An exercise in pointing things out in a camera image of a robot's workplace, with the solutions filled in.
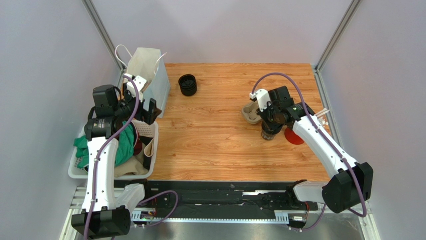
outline black cup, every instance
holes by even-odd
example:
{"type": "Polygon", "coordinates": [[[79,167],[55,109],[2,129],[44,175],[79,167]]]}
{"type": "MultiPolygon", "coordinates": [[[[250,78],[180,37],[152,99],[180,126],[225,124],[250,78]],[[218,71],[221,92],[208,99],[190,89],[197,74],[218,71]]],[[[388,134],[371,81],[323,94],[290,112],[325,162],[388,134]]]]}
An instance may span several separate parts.
{"type": "Polygon", "coordinates": [[[183,75],[179,79],[180,91],[185,96],[192,96],[197,92],[197,80],[191,74],[183,75]]]}

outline white basket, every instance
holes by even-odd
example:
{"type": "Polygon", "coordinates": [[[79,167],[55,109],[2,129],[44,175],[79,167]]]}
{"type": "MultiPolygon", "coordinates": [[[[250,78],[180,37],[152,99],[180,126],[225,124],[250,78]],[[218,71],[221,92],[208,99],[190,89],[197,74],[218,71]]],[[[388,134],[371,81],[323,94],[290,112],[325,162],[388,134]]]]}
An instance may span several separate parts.
{"type": "MultiPolygon", "coordinates": [[[[154,172],[154,165],[156,164],[157,158],[157,150],[159,146],[159,125],[154,122],[151,126],[146,124],[145,122],[133,120],[131,121],[133,125],[136,127],[137,131],[141,136],[154,138],[154,154],[151,158],[151,167],[149,172],[145,175],[124,175],[121,177],[116,177],[115,180],[135,180],[135,179],[146,179],[151,176],[154,172]]],[[[80,137],[85,134],[84,129],[81,131],[80,137]]],[[[74,152],[72,153],[72,158],[69,163],[68,175],[72,179],[88,179],[88,173],[83,169],[79,169],[77,165],[82,161],[81,158],[76,157],[77,148],[74,148],[74,152]]]]}

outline white paper bag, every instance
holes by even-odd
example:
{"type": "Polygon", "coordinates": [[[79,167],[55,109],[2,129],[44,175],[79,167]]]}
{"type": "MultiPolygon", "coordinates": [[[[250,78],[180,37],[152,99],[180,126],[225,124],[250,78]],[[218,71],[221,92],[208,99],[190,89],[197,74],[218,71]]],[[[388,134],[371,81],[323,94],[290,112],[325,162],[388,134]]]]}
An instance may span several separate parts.
{"type": "Polygon", "coordinates": [[[139,47],[129,61],[126,72],[133,76],[141,76],[148,81],[143,91],[145,99],[143,108],[149,110],[150,99],[156,100],[157,108],[162,111],[159,118],[162,119],[169,98],[170,82],[164,61],[162,58],[159,60],[161,55],[159,49],[139,47]]]}

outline red disc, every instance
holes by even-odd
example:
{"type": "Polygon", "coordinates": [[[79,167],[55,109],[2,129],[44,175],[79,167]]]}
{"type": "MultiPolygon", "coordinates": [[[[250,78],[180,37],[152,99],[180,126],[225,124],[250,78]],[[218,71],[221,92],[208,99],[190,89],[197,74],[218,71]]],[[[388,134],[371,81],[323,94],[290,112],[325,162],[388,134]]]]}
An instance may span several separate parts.
{"type": "Polygon", "coordinates": [[[287,141],[289,141],[291,144],[302,145],[305,143],[305,141],[303,141],[300,136],[296,135],[294,131],[290,130],[290,128],[285,129],[284,135],[287,141]]]}

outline beige cloth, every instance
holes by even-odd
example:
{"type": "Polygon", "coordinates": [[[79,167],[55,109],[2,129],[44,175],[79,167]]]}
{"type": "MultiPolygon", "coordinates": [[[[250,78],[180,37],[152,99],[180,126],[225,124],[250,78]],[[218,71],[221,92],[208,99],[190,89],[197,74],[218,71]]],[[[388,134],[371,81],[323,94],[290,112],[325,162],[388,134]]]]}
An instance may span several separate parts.
{"type": "Polygon", "coordinates": [[[145,149],[143,150],[143,153],[148,158],[154,155],[154,139],[145,147],[145,149]]]}
{"type": "Polygon", "coordinates": [[[139,155],[132,156],[124,164],[114,169],[114,177],[119,178],[124,175],[146,175],[149,170],[144,168],[144,154],[147,157],[154,155],[154,140],[152,140],[147,146],[144,146],[144,150],[139,155]]]}
{"type": "Polygon", "coordinates": [[[124,164],[115,168],[114,177],[119,178],[124,175],[146,175],[148,172],[149,171],[144,168],[136,156],[132,156],[124,164]]]}

